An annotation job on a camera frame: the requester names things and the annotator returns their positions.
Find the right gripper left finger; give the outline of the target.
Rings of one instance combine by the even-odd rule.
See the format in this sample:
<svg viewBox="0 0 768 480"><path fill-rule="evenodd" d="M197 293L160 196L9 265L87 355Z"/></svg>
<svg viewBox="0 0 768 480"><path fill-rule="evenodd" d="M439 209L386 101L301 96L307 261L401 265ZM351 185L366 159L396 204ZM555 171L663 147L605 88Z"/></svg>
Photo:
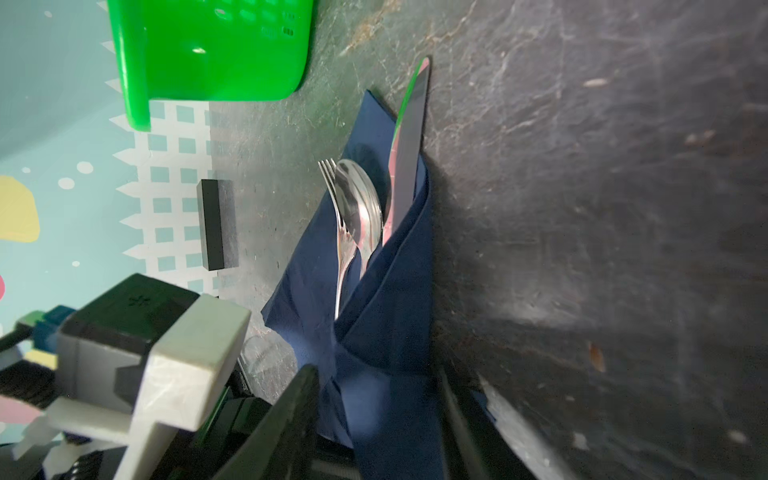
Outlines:
<svg viewBox="0 0 768 480"><path fill-rule="evenodd" d="M318 369L306 365L213 478L307 479L316 446L318 399Z"/></svg>

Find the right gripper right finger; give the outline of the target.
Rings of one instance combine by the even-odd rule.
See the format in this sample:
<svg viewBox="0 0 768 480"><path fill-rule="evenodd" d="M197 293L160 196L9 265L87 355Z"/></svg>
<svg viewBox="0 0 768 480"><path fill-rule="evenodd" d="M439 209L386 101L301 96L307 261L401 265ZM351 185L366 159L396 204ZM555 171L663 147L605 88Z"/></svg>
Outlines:
<svg viewBox="0 0 768 480"><path fill-rule="evenodd" d="M562 457L487 381L436 370L447 479L574 479Z"/></svg>

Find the dark blue paper napkin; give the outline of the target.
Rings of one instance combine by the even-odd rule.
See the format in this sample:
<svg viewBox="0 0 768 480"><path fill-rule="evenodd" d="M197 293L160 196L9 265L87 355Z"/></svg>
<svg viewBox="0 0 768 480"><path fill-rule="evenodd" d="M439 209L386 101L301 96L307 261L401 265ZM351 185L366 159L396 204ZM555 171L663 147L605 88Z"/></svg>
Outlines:
<svg viewBox="0 0 768 480"><path fill-rule="evenodd" d="M440 479L439 400L430 367L432 205L429 171L417 168L405 219L351 272L334 307L337 256L331 200L323 197L274 293L266 326L318 368L317 431L354 452L366 479Z"/></svg>

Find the silver fork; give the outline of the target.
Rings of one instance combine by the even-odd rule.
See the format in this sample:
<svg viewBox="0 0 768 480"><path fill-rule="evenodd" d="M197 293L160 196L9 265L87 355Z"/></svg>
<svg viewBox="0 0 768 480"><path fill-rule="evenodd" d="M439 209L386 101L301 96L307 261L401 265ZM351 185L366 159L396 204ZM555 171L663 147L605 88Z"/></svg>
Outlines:
<svg viewBox="0 0 768 480"><path fill-rule="evenodd" d="M337 320L341 312L342 292L345 277L352 263L357 245L349 230L348 202L341 184L337 178L336 163L333 159L322 160L318 163L323 175L326 187L334 208L337 225L337 262L338 274L336 282L334 319Z"/></svg>

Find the green plastic basket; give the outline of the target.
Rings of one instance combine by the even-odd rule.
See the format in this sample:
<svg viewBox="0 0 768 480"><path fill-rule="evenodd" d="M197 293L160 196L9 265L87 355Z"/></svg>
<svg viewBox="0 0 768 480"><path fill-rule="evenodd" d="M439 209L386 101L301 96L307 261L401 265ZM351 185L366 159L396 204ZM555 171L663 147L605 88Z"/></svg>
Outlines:
<svg viewBox="0 0 768 480"><path fill-rule="evenodd" d="M308 0L107 3L129 125L151 129L153 100L278 101L299 86Z"/></svg>

